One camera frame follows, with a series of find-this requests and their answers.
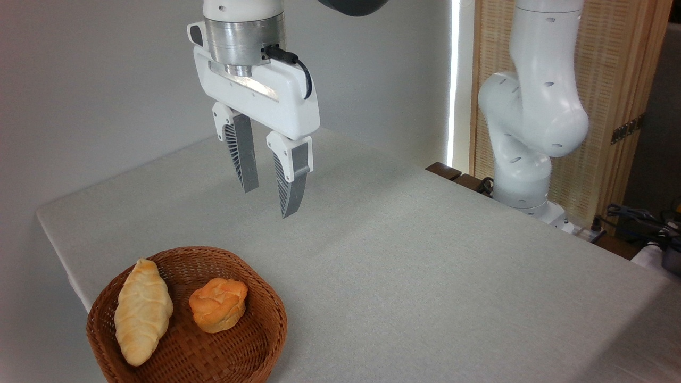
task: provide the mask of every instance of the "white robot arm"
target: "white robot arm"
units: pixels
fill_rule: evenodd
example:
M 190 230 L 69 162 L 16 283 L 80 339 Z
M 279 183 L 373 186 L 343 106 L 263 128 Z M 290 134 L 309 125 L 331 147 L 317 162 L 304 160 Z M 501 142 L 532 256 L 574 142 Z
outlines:
M 494 151 L 494 199 L 569 232 L 548 188 L 550 157 L 577 149 L 588 131 L 574 70 L 583 5 L 517 0 L 510 43 L 517 73 L 492 75 L 479 93 Z
M 319 0 L 349 16 L 365 16 L 387 0 Z M 319 106 L 312 77 L 285 51 L 282 0 L 204 0 L 204 20 L 187 26 L 201 86 L 217 102 L 213 118 L 244 192 L 258 187 L 251 119 L 272 129 L 284 218 L 302 201 L 313 171 L 312 134 Z

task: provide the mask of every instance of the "table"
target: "table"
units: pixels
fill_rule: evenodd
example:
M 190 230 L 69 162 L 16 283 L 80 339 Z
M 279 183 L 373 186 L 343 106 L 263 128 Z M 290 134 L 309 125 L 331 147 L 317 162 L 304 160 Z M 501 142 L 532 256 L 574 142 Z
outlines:
M 250 193 L 207 140 L 37 212 L 86 309 L 139 257 L 215 246 L 286 306 L 272 382 L 681 379 L 677 284 L 324 129 L 302 206 L 281 219 L 267 131 L 253 131 Z

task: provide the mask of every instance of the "pale bread roll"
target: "pale bread roll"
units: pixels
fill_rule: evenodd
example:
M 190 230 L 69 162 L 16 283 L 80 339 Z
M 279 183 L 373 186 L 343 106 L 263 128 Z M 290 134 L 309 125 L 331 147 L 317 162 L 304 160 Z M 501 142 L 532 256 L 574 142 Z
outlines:
M 156 264 L 140 258 L 118 294 L 114 314 L 116 340 L 130 365 L 137 367 L 151 357 L 168 329 L 172 309 Z
M 234 279 L 214 278 L 189 297 L 194 322 L 207 333 L 233 327 L 246 311 L 249 289 Z

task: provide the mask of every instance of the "brown woven basket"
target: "brown woven basket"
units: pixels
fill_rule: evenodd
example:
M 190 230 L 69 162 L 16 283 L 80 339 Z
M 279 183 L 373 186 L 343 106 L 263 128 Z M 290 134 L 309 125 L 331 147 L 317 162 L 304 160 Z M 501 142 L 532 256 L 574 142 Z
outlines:
M 287 329 L 284 304 L 272 287 L 238 256 L 214 247 L 179 247 L 147 259 L 156 262 L 174 305 L 168 331 L 143 365 L 125 362 L 116 341 L 114 312 L 134 267 L 130 266 L 106 286 L 88 315 L 88 340 L 107 381 L 265 382 L 281 354 Z M 194 323 L 189 296 L 215 277 L 242 281 L 249 293 L 239 322 L 208 334 Z

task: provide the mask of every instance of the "bread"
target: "bread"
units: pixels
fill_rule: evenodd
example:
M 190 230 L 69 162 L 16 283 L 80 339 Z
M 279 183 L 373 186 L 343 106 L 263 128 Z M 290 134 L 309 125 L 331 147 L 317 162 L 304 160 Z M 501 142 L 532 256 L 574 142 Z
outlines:
M 138 260 L 118 294 L 114 314 L 116 340 L 130 365 L 140 366 L 151 357 L 168 329 L 172 310 L 168 287 L 156 264 Z
M 246 311 L 249 289 L 234 279 L 214 278 L 189 297 L 194 322 L 207 333 L 233 327 Z

